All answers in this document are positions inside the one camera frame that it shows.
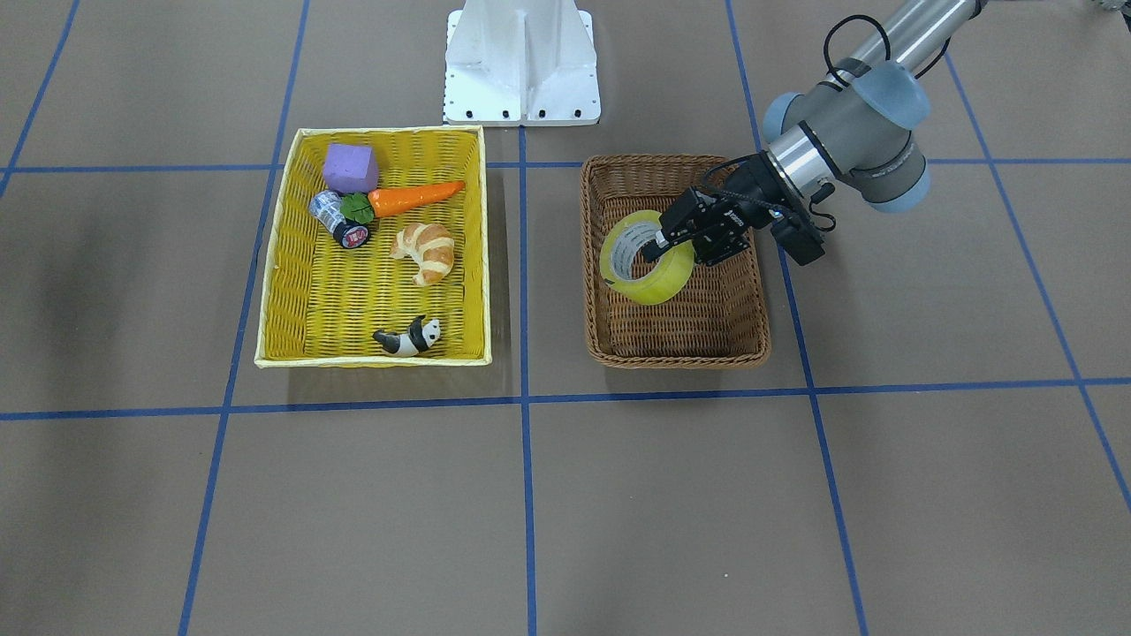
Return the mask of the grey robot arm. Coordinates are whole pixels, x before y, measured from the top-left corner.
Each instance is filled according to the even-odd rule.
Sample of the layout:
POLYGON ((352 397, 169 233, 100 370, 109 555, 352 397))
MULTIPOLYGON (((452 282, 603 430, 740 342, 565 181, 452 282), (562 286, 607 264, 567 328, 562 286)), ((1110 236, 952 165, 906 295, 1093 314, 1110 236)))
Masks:
POLYGON ((920 78, 950 40, 984 11, 983 1, 907 1, 886 22, 861 15, 874 33, 852 54, 824 53, 824 79, 808 93, 775 98, 763 118, 765 146, 703 172, 661 214, 640 253, 658 261, 691 246, 714 266, 748 248, 746 232, 768 227, 798 265, 824 257, 815 206, 837 184, 881 213, 909 210, 930 189, 929 160, 915 129, 930 114, 920 78))

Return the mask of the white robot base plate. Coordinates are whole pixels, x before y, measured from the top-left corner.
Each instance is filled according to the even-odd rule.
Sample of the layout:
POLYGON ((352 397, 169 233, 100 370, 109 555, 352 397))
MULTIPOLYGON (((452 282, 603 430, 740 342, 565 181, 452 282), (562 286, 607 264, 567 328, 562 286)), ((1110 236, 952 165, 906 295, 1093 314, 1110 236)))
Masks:
POLYGON ((446 124, 598 124, 593 17, 573 1, 466 1, 444 27, 446 124))

